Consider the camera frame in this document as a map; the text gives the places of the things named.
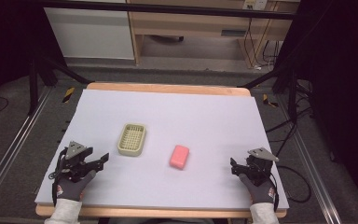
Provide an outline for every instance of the metal rail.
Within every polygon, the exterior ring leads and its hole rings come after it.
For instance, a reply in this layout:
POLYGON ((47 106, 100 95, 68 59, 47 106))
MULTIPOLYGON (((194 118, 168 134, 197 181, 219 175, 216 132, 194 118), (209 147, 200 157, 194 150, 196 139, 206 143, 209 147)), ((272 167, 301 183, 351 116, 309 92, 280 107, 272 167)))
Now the metal rail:
MULTIPOLYGON (((277 100, 280 105, 287 105, 287 103, 282 99, 280 95, 277 96, 277 100)), ((290 119, 287 111, 283 107, 281 108, 284 116, 287 119, 290 119)), ((319 172, 312 161, 312 158, 310 157, 310 154, 308 153, 307 147, 301 137, 301 134, 298 131, 295 132, 294 138, 296 141, 298 154, 305 167, 305 171, 307 172, 308 177, 310 178, 310 184, 312 185, 313 191, 316 195, 316 198, 318 199, 319 205, 322 208, 322 212, 324 213, 324 217, 327 223, 329 224, 341 223, 341 219, 339 217, 337 209, 330 198, 330 194, 328 193, 327 188, 324 185, 324 182, 322 181, 321 176, 319 175, 319 172)))
POLYGON ((24 121, 22 127, 20 128, 19 132, 17 133, 16 137, 12 141, 10 147, 8 148, 7 153, 5 154, 4 158, 0 161, 0 185, 4 180, 8 170, 10 169, 11 164, 16 159, 16 156, 19 153, 26 138, 28 137, 28 134, 34 127, 34 124, 37 118, 39 117, 40 112, 42 111, 43 107, 46 104, 51 89, 52 87, 45 87, 45 89, 42 92, 42 95, 39 98, 38 107, 35 109, 34 113, 28 116, 27 119, 24 121))

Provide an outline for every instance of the white cabinet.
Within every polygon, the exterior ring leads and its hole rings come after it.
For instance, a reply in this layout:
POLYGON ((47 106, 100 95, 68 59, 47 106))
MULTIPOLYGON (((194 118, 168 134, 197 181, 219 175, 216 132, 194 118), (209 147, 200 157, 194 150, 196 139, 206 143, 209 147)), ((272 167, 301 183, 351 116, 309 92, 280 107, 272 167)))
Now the white cabinet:
POLYGON ((45 11, 65 58, 134 60, 127 12, 66 8, 45 11))

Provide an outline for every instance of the small basket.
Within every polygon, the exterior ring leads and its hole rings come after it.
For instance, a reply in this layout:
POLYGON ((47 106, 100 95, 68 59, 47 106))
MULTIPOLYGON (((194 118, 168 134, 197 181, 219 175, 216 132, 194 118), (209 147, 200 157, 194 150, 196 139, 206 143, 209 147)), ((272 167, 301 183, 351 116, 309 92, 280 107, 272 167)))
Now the small basket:
POLYGON ((125 156, 139 156, 144 147, 146 127, 142 124, 128 123, 121 132, 120 141, 117 144, 118 152, 125 156))

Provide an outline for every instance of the hand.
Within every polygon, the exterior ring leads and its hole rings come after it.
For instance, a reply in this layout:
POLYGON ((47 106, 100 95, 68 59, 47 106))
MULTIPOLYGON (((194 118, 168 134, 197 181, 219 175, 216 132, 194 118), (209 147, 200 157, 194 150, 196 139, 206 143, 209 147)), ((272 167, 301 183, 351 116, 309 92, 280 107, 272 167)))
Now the hand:
POLYGON ((82 198, 83 189, 88 183, 96 176, 94 170, 90 171, 82 180, 77 183, 63 177, 57 186, 57 199, 68 199, 72 201, 80 202, 82 198))
POLYGON ((275 189, 270 181, 266 181, 260 186, 255 186, 245 174, 240 174, 240 181, 246 186, 251 194, 253 204, 255 203, 274 203, 275 189))

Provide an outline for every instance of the cable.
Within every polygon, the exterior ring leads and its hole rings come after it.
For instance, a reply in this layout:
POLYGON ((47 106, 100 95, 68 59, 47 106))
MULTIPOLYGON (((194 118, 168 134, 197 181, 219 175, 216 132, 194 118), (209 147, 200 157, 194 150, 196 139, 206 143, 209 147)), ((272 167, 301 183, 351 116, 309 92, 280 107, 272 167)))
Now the cable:
MULTIPOLYGON (((305 109, 299 111, 299 112, 297 113, 297 117, 298 117, 298 118, 302 118, 302 117, 304 116, 303 114, 304 114, 307 110, 310 110, 310 109, 311 109, 311 107, 307 107, 307 108, 305 108, 305 109)), ((266 130, 266 133, 270 133, 270 132, 272 132, 272 131, 275 131, 275 130, 277 130, 277 129, 283 127, 285 124, 290 123, 291 121, 292 121, 291 119, 288 119, 288 120, 286 120, 286 121, 284 121, 284 122, 278 124, 277 126, 266 130)))
POLYGON ((263 48, 263 61, 266 63, 270 63, 271 59, 269 59, 267 61, 266 57, 268 58, 273 58, 273 64, 275 64, 275 60, 276 58, 278 58, 278 53, 279 53, 279 41, 275 41, 275 48, 274 48, 274 54, 273 55, 266 55, 266 49, 267 46, 269 45, 269 40, 267 40, 266 45, 263 48))
POLYGON ((5 100, 6 101, 6 104, 4 105, 4 107, 2 107, 1 109, 0 109, 0 112, 2 112, 4 109, 6 109, 7 108, 7 106, 8 106, 8 99, 7 98, 5 98, 5 97, 0 97, 0 99, 3 99, 3 100, 5 100))
POLYGON ((62 157, 66 154, 66 152, 68 151, 68 148, 64 149, 63 151, 60 152, 60 155, 57 159, 57 165, 56 165, 56 168, 54 170, 53 173, 49 174, 48 175, 48 179, 54 179, 54 178, 57 178, 58 175, 60 175, 61 173, 61 159, 62 157))
POLYGON ((272 178, 274 179, 275 185, 272 182, 271 178, 269 178, 269 181, 271 182, 272 186, 275 188, 275 200, 274 200, 274 211, 277 210, 278 204, 279 204, 279 193, 278 193, 278 184, 277 180, 275 179, 275 176, 271 173, 272 178))
POLYGON ((251 57, 249 56, 248 50, 246 49, 246 36, 247 36, 247 35, 245 35, 245 39, 243 40, 243 48, 245 49, 246 57, 247 57, 248 60, 249 60, 249 64, 250 64, 252 67, 254 67, 253 64, 252 64, 252 61, 251 61, 251 57))
POLYGON ((297 81, 297 86, 296 86, 296 90, 301 92, 301 93, 304 93, 305 95, 307 96, 310 96, 312 94, 312 91, 310 90, 310 83, 308 83, 309 85, 309 89, 307 90, 305 87, 303 87, 302 85, 300 85, 297 81))
POLYGON ((269 71, 272 71, 272 69, 271 69, 270 66, 269 66, 270 64, 271 64, 271 60, 268 61, 268 70, 269 70, 269 71))
POLYGON ((310 197, 312 195, 312 191, 311 191, 311 188, 310 188, 310 183, 308 182, 308 180, 301 174, 299 173, 298 171, 290 168, 290 167, 287 167, 287 166, 282 166, 282 165, 277 165, 277 168, 278 169, 286 169, 286 170, 289 170, 289 171, 292 171, 293 173, 295 173, 296 175, 298 175, 299 177, 301 177, 305 184, 307 185, 307 188, 308 188, 308 195, 305 199, 303 200, 299 200, 299 199, 293 199, 293 198, 288 198, 288 200, 292 201, 292 202, 295 202, 295 203, 306 203, 307 201, 310 200, 310 197))
MULTIPOLYGON (((287 138, 290 139, 291 137, 293 137, 293 135, 295 134, 296 130, 297 130, 297 127, 296 127, 296 129, 295 129, 287 138)), ((268 141, 268 142, 269 142, 269 143, 278 143, 278 142, 283 142, 283 141, 285 141, 285 139, 286 139, 286 138, 281 139, 281 140, 270 140, 270 141, 268 141)))
POLYGON ((266 66, 267 64, 260 63, 257 60, 257 57, 255 55, 255 44, 254 44, 254 41, 253 41, 253 38, 252 38, 251 25, 252 25, 252 18, 249 18, 248 33, 249 33, 249 37, 251 37, 251 43, 252 43, 252 48, 254 50, 255 61, 259 64, 259 66, 266 66))
POLYGON ((294 131, 296 131, 296 126, 297 126, 297 124, 294 124, 292 126, 292 128, 290 129, 289 133, 283 139, 283 143, 281 144, 280 148, 278 149, 278 152, 275 154, 276 157, 279 157, 279 155, 281 154, 281 151, 282 151, 284 145, 286 144, 287 140, 289 140, 290 136, 292 135, 292 132, 294 133, 294 131))
POLYGON ((301 96, 297 101, 296 101, 296 105, 298 105, 298 103, 300 103, 303 100, 309 100, 309 96, 301 96))

